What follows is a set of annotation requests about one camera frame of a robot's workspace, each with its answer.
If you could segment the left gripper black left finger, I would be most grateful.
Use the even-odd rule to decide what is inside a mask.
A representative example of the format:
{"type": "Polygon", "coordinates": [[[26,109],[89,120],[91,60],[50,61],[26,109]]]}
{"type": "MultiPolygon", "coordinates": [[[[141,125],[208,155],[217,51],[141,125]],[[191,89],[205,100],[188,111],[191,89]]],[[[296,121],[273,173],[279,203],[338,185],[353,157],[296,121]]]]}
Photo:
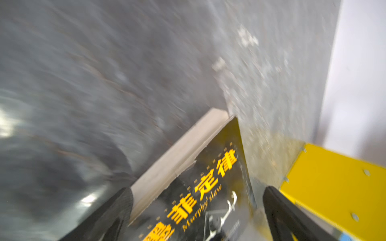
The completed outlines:
{"type": "Polygon", "coordinates": [[[122,188],[62,241],[123,241],[133,208],[131,188],[122,188]]]}

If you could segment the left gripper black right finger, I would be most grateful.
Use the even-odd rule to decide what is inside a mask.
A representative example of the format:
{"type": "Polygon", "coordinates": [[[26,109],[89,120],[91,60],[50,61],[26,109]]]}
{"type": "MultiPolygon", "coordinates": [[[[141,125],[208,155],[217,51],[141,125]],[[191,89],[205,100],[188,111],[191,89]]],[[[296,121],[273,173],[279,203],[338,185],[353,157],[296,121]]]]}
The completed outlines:
{"type": "Polygon", "coordinates": [[[336,240],[273,186],[265,188],[263,205],[274,241],[336,240]]]}

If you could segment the black book gold characters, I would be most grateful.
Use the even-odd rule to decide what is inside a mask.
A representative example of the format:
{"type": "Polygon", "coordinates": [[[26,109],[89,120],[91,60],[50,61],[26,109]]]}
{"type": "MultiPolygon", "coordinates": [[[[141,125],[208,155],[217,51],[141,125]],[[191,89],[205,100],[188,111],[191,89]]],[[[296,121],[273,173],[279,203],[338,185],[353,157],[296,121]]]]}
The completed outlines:
{"type": "Polygon", "coordinates": [[[127,241],[241,241],[254,197],[238,119],[212,108],[132,185],[127,241]]]}

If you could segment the yellow pink blue bookshelf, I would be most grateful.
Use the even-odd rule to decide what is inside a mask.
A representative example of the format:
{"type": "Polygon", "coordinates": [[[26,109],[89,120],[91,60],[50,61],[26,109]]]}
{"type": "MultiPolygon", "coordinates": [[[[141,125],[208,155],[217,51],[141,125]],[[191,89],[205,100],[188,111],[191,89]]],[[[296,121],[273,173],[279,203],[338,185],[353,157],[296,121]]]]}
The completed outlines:
{"type": "Polygon", "coordinates": [[[361,241],[386,239],[386,169],[305,144],[281,193],[361,241]]]}

